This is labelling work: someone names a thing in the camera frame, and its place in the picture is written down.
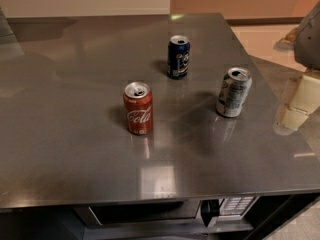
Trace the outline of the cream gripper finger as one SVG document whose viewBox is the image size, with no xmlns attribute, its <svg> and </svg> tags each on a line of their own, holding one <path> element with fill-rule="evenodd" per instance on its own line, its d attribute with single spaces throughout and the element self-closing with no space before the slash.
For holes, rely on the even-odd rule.
<svg viewBox="0 0 320 240">
<path fill-rule="evenodd" d="M 291 135 L 320 107 L 320 71 L 307 71 L 291 78 L 284 89 L 273 130 L 280 136 Z"/>
</svg>

